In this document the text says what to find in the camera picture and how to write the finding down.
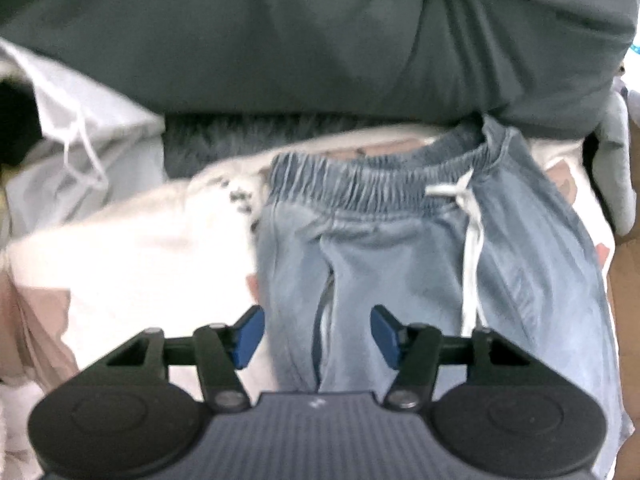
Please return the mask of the light blue denim pants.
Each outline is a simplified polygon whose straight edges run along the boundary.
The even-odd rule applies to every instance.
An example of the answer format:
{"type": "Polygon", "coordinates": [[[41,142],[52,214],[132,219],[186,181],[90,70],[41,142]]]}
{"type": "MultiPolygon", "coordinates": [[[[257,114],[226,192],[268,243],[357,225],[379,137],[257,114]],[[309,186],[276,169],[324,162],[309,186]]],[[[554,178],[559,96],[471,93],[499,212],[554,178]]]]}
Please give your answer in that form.
{"type": "Polygon", "coordinates": [[[378,305],[452,336],[487,326],[598,400],[593,470],[612,474],[632,423],[597,251],[521,133],[481,117],[407,153],[284,153],[269,186],[258,297],[282,390],[384,393],[378,305]]]}

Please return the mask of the white printed garment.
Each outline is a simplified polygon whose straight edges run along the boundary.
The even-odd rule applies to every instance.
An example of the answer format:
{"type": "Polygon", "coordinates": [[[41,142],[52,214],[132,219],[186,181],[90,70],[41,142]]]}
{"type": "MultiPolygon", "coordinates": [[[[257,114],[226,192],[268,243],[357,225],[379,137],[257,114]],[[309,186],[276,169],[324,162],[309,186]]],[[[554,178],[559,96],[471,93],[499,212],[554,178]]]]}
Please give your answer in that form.
{"type": "MultiPolygon", "coordinates": [[[[412,152],[441,136],[426,142],[412,131],[388,130],[383,155],[412,152]]],[[[257,223],[271,164],[284,153],[359,159],[342,154],[340,138],[231,159],[10,243],[1,254],[2,380],[50,391],[147,327],[182,335],[232,322],[260,304],[257,223]]],[[[540,169],[578,215],[559,184],[567,168],[540,169]]],[[[242,381],[251,396],[285,391],[266,334],[242,381]]]]}

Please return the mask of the dark blue fuzzy garment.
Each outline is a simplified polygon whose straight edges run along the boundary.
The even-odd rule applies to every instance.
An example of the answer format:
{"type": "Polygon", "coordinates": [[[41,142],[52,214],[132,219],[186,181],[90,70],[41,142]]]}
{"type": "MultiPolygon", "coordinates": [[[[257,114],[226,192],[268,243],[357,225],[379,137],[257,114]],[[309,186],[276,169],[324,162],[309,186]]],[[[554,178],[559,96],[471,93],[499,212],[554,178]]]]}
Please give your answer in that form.
{"type": "Polygon", "coordinates": [[[387,126],[390,119],[344,114],[173,114],[162,134],[171,179],[192,178],[213,162],[255,155],[349,130],[387,126]]]}

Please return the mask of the brown cardboard box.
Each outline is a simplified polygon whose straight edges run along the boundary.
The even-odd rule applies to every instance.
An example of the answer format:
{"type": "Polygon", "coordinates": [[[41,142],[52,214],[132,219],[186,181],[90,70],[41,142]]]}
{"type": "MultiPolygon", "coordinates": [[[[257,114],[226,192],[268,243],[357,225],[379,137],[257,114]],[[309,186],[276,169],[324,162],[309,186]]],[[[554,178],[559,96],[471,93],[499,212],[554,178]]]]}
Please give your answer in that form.
{"type": "Polygon", "coordinates": [[[610,273],[610,292],[620,345],[624,404],[636,431],[618,453],[616,479],[639,479],[639,220],[625,236],[616,238],[610,273]]]}

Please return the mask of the light grey hoodie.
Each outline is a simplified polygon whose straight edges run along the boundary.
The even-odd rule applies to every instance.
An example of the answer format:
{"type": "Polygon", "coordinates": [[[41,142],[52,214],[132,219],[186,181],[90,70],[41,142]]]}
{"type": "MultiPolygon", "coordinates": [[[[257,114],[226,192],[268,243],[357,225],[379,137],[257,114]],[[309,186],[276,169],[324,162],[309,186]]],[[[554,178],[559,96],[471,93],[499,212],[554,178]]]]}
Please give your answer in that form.
{"type": "Polygon", "coordinates": [[[9,237],[86,218],[164,182],[163,116],[8,40],[1,78],[26,84],[42,132],[4,186],[9,237]]]}

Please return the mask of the grey sock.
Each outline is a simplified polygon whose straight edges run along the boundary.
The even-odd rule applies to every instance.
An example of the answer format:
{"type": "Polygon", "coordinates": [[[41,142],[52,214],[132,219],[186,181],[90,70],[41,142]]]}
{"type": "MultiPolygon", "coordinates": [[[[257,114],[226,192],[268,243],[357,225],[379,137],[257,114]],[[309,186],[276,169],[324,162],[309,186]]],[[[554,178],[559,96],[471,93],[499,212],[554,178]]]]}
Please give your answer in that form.
{"type": "Polygon", "coordinates": [[[627,105],[615,90],[608,92],[594,135],[598,147],[592,159],[592,176],[615,234],[626,236],[636,221],[637,194],[631,181],[627,105]]]}

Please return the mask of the dark green garment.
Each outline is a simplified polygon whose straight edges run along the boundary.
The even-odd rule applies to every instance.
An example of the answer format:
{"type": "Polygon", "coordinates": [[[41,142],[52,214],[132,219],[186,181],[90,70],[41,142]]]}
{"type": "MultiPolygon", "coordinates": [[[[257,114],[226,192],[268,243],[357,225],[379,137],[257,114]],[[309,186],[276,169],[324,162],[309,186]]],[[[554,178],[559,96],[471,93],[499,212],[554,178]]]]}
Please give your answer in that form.
{"type": "Polygon", "coordinates": [[[1,0],[1,35],[160,113],[596,128],[638,0],[1,0]]]}

